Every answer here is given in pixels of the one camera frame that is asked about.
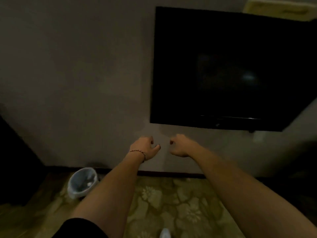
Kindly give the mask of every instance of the black flat screen tv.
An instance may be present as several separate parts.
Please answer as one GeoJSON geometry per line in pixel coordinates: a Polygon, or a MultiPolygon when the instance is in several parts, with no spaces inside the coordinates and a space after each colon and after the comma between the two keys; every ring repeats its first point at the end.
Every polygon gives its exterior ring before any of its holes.
{"type": "Polygon", "coordinates": [[[316,21],[157,7],[151,123],[282,131],[317,96],[316,21]]]}

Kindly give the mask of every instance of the person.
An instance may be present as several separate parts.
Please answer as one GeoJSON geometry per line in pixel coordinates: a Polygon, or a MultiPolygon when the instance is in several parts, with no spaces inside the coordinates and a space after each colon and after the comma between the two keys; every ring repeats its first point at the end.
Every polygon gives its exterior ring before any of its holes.
{"type": "MultiPolygon", "coordinates": [[[[75,208],[54,238],[122,238],[140,164],[153,158],[160,145],[141,137],[122,162],[75,208]]],[[[294,206],[252,176],[185,135],[170,140],[170,152],[197,162],[224,206],[247,238],[313,238],[317,228],[294,206]]]]}

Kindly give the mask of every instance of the floor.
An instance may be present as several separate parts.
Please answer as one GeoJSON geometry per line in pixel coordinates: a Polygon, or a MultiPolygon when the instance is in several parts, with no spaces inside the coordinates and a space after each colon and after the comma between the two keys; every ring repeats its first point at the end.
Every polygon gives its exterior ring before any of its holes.
{"type": "MultiPolygon", "coordinates": [[[[50,238],[78,204],[67,194],[71,173],[48,174],[24,206],[0,205],[0,237],[50,238]]],[[[205,179],[139,176],[124,238],[244,237],[205,179]]]]}

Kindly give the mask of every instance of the baseboard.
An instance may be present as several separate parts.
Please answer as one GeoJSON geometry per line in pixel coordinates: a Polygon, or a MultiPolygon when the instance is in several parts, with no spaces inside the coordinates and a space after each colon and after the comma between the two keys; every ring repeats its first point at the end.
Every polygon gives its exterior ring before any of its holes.
{"type": "MultiPolygon", "coordinates": [[[[76,172],[81,169],[80,167],[65,167],[65,166],[47,166],[49,172],[62,173],[62,172],[76,172]]],[[[99,174],[108,174],[112,169],[110,168],[94,168],[99,174]]],[[[139,170],[138,176],[151,176],[151,177],[172,177],[172,178],[197,178],[205,179],[203,174],[191,173],[178,173],[178,172],[157,172],[157,171],[144,171],[139,170]]]]}

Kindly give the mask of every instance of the braided bracelet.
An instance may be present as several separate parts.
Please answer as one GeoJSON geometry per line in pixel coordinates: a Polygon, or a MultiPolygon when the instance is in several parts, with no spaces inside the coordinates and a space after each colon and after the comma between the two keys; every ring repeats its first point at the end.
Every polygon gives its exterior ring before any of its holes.
{"type": "Polygon", "coordinates": [[[131,150],[131,151],[129,151],[129,152],[134,152],[134,151],[141,152],[141,153],[144,155],[144,160],[143,160],[143,162],[142,162],[142,163],[144,163],[144,161],[146,160],[146,159],[145,159],[145,153],[144,153],[144,152],[142,152],[142,151],[140,151],[140,150],[137,150],[137,149],[135,149],[135,150],[131,150]]]}

